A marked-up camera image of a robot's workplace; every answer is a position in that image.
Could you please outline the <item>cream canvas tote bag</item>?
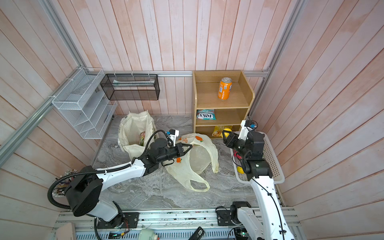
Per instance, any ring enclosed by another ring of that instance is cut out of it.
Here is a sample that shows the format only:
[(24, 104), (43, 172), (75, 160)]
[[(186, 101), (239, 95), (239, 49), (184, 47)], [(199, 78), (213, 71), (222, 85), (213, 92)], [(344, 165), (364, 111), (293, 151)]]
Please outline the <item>cream canvas tote bag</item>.
[[(151, 135), (156, 131), (154, 119), (148, 111), (129, 113), (119, 125), (118, 145), (123, 152), (129, 154), (130, 159), (139, 157)], [(140, 133), (146, 132), (144, 146), (139, 145)]]

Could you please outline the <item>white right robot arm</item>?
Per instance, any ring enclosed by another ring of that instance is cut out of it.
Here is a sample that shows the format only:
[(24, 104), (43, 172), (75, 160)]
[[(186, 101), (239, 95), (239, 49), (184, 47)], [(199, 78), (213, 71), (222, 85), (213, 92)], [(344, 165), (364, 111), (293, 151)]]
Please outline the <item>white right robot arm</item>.
[(222, 135), (224, 144), (240, 156), (241, 167), (256, 194), (262, 216), (259, 220), (246, 202), (233, 202), (233, 223), (242, 225), (251, 240), (293, 240), (295, 236), (278, 201), (272, 170), (263, 160), (265, 135), (248, 129), (245, 134), (223, 130)]

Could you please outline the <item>red cola can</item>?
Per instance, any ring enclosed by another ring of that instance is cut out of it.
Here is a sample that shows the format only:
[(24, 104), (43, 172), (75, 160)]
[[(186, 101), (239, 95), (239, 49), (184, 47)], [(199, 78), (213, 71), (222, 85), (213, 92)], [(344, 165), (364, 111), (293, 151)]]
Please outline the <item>red cola can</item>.
[(145, 136), (146, 136), (146, 132), (140, 133), (140, 139), (139, 139), (139, 145), (140, 146), (144, 146)]

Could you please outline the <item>orange-print plastic grocery bag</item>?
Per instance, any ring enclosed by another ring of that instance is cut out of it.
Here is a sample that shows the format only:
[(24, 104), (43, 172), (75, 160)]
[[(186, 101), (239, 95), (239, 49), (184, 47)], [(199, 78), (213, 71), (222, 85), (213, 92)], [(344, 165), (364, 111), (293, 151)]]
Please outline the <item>orange-print plastic grocery bag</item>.
[(194, 192), (204, 193), (210, 189), (209, 183), (202, 174), (208, 166), (214, 174), (219, 171), (218, 150), (207, 135), (192, 133), (181, 136), (177, 143), (192, 145), (192, 149), (184, 156), (176, 159), (172, 165), (166, 166), (167, 172), (183, 187)]

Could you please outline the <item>yellow lemon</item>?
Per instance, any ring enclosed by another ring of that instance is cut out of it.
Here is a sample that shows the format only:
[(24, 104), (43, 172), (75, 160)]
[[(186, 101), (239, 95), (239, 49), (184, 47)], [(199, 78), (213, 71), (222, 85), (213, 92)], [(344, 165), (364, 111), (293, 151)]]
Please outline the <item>yellow lemon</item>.
[(229, 128), (225, 128), (222, 130), (222, 137), (227, 138), (231, 134), (232, 130)]

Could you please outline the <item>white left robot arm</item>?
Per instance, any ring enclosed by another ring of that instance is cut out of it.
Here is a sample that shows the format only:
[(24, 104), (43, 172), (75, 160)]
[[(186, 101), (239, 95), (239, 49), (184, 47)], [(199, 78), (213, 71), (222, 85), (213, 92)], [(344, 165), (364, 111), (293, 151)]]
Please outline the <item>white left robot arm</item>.
[[(127, 164), (98, 170), (88, 166), (79, 173), (57, 179), (48, 190), (48, 200), (58, 208), (71, 210), (76, 217), (89, 215), (107, 222), (111, 221), (119, 214), (119, 208), (116, 204), (102, 201), (100, 199), (102, 191), (129, 179), (149, 175), (159, 166), (164, 167), (163, 162), (181, 158), (192, 148), (192, 145), (185, 143), (176, 143), (170, 147), (166, 139), (156, 139), (140, 157)], [(64, 190), (69, 204), (63, 205), (54, 199), (53, 190), (66, 179), (72, 181)]]

